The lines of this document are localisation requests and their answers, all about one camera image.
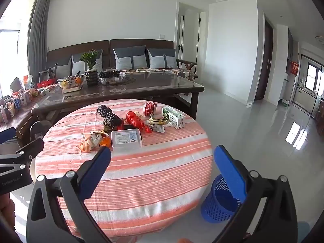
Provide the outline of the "dark wooden sofa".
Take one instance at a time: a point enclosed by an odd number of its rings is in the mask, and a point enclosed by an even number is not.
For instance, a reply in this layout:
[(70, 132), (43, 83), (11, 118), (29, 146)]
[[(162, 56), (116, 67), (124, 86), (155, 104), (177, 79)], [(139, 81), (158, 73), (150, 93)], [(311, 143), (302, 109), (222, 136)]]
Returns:
[(102, 51), (102, 64), (104, 69), (115, 67), (115, 55), (113, 49), (133, 46), (145, 46), (148, 48), (174, 48), (173, 41), (161, 39), (112, 39), (80, 43), (77, 45), (66, 46), (50, 50), (47, 53), (47, 69), (55, 66), (62, 66), (63, 60), (71, 59), (74, 54), (83, 54), (90, 50)]

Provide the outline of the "gold black foil package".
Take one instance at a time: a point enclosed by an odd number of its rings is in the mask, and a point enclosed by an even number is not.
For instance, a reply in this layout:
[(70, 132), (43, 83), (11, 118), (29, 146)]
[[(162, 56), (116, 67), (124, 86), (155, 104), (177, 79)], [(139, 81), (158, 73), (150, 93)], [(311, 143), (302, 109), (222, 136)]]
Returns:
[(97, 108), (97, 112), (104, 119), (104, 131), (109, 132), (116, 129), (123, 129), (124, 121), (119, 118), (112, 110), (106, 105), (100, 104)]

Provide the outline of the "red snack wrapper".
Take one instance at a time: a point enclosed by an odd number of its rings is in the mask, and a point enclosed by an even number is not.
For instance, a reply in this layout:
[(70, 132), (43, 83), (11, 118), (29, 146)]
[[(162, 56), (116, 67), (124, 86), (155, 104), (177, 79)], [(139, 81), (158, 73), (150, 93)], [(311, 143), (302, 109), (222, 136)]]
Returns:
[(126, 121), (129, 125), (132, 125), (141, 131), (144, 130), (146, 133), (152, 133), (152, 130), (133, 111), (127, 112)]

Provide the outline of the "cream snack packet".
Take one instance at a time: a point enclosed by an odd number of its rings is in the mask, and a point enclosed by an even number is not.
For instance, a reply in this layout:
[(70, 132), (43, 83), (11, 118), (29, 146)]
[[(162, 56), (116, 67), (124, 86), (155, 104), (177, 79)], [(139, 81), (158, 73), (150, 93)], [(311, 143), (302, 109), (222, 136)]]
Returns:
[(154, 132), (165, 133), (164, 126), (167, 125), (170, 120), (166, 118), (154, 118), (153, 116), (150, 119), (146, 120), (146, 125)]

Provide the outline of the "red wall decoration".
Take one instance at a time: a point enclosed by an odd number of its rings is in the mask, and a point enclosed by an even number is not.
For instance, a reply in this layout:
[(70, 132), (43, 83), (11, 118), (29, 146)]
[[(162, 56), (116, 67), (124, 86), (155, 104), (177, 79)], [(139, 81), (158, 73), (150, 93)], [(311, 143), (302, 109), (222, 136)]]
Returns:
[(299, 64), (298, 64), (298, 62), (291, 61), (291, 69), (290, 69), (291, 74), (297, 76), (298, 75), (298, 71), (299, 71)]

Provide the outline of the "grey curtain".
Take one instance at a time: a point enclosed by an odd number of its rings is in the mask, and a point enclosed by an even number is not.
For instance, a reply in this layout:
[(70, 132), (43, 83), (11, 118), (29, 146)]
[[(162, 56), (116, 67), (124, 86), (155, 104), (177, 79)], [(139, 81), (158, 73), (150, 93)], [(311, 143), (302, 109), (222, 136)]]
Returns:
[(38, 73), (46, 67), (47, 24), (50, 0), (35, 0), (28, 29), (28, 69), (33, 82), (38, 83)]

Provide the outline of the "orange white snack wrapper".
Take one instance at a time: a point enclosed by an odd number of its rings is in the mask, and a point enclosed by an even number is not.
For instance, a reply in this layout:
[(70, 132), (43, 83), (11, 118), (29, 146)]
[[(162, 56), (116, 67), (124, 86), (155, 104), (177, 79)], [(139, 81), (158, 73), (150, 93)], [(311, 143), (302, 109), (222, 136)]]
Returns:
[(106, 146), (109, 148), (111, 145), (111, 138), (104, 131), (83, 133), (82, 137), (82, 142), (78, 148), (84, 152), (92, 151), (100, 146)]

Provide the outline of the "fruit tray with orange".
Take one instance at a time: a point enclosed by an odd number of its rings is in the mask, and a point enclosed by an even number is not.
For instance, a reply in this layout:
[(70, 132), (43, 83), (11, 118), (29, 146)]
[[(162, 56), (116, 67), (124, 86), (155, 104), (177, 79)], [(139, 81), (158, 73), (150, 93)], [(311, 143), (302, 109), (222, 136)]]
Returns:
[(67, 78), (58, 79), (58, 85), (62, 89), (62, 94), (76, 92), (82, 89), (85, 75), (68, 76)]

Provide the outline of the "clear plastic box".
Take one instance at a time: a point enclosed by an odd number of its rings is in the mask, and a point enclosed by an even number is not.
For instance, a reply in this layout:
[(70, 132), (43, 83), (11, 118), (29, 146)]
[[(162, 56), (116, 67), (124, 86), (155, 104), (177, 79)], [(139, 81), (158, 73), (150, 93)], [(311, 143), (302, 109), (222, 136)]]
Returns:
[(142, 146), (139, 129), (123, 129), (111, 132), (112, 147), (117, 149), (137, 149)]

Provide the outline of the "blue plastic waste basket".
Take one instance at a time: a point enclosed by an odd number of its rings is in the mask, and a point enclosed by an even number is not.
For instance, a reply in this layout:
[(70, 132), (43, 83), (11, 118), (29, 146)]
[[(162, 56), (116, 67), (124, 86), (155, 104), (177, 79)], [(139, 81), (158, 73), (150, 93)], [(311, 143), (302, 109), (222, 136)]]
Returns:
[(209, 223), (221, 223), (229, 220), (240, 204), (239, 199), (235, 199), (230, 192), (223, 176), (219, 174), (200, 207), (201, 216)]

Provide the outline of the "red bag on table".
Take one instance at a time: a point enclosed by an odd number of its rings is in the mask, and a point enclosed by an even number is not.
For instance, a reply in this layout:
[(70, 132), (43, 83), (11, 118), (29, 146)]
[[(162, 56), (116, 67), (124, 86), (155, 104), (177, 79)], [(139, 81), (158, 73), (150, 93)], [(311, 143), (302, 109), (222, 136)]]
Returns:
[(48, 80), (42, 81), (40, 83), (37, 83), (37, 88), (43, 88), (43, 87), (48, 87), (56, 83), (55, 78), (50, 78)]

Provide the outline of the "crushed red soda can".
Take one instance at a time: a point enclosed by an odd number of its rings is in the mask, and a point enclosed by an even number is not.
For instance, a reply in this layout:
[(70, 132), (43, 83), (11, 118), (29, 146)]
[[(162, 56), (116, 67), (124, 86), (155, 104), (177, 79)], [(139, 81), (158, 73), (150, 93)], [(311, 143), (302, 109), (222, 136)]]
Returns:
[(148, 101), (143, 106), (143, 114), (144, 116), (154, 115), (157, 109), (157, 104), (152, 101)]

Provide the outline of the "glass bowl of grapes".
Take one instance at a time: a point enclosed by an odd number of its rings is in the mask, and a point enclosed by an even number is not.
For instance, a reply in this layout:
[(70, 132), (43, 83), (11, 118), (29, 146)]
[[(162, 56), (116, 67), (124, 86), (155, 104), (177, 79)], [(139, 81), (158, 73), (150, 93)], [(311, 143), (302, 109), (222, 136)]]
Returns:
[(126, 78), (126, 74), (119, 70), (109, 69), (101, 71), (98, 77), (101, 84), (107, 86), (121, 83)]

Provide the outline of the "green white milk carton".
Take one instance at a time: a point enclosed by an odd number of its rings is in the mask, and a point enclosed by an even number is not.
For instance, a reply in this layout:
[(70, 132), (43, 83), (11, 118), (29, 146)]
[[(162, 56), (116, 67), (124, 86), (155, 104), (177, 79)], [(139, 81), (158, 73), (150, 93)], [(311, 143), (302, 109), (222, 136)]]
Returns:
[(184, 114), (181, 112), (175, 110), (174, 108), (170, 106), (164, 106), (161, 108), (162, 116), (165, 119), (168, 119), (170, 121), (170, 124), (175, 129), (181, 129), (184, 128), (185, 124), (185, 118)]

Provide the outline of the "dark entrance door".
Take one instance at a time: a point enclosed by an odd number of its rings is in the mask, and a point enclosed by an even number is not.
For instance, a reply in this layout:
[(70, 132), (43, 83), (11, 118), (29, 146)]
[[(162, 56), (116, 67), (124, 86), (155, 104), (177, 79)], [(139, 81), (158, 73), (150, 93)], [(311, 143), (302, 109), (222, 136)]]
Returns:
[(260, 78), (258, 88), (256, 90), (255, 100), (264, 99), (266, 87), (268, 85), (268, 79), (270, 75), (271, 62), (272, 62), (272, 51), (273, 51), (273, 40), (274, 31), (272, 26), (267, 20), (265, 20), (265, 34), (264, 34), (264, 55), (262, 59), (262, 67), (260, 72)]

